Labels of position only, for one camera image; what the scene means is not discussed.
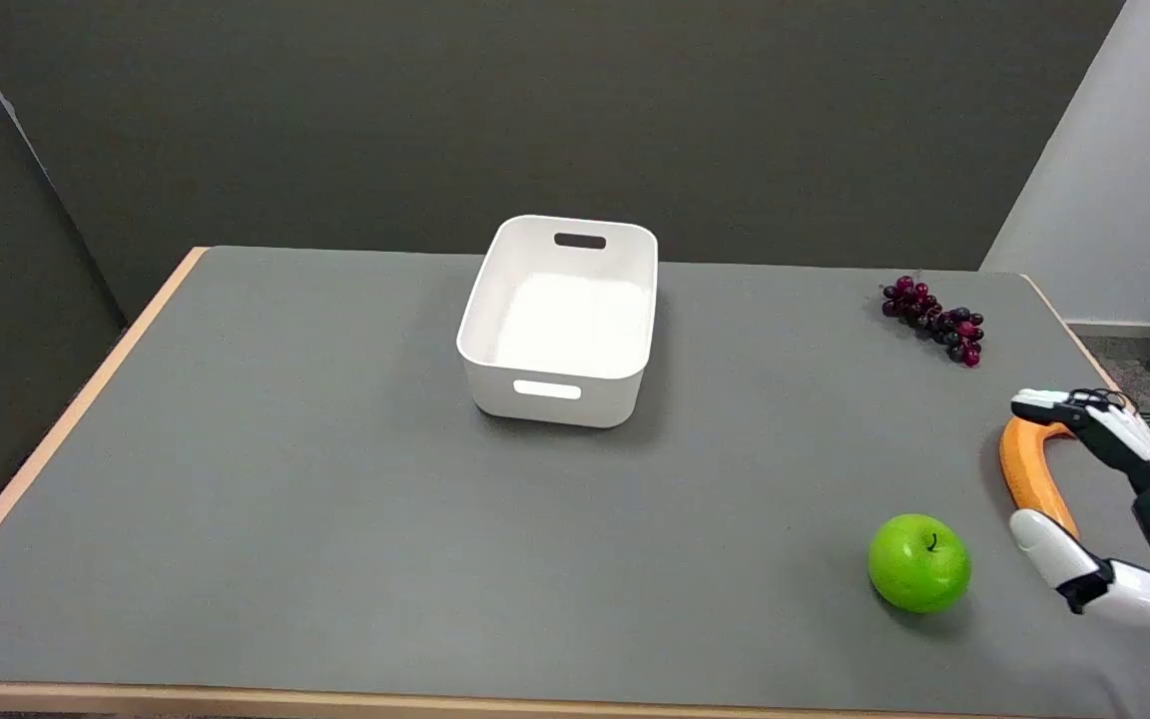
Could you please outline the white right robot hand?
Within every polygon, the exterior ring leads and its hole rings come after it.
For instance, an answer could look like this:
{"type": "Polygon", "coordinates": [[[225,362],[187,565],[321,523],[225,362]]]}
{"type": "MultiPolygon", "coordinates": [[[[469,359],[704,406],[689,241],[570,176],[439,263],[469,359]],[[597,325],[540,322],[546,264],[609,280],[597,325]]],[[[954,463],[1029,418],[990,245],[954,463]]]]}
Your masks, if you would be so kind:
{"type": "MultiPolygon", "coordinates": [[[[1150,427],[1124,395],[1105,388],[1073,391],[1023,388],[1010,398],[1017,419],[1061,424],[1133,490],[1132,513],[1150,546],[1150,427]]],[[[1150,569],[1101,558],[1038,508],[1015,508],[1009,519],[1019,551],[1073,614],[1150,625],[1150,569]]]]}

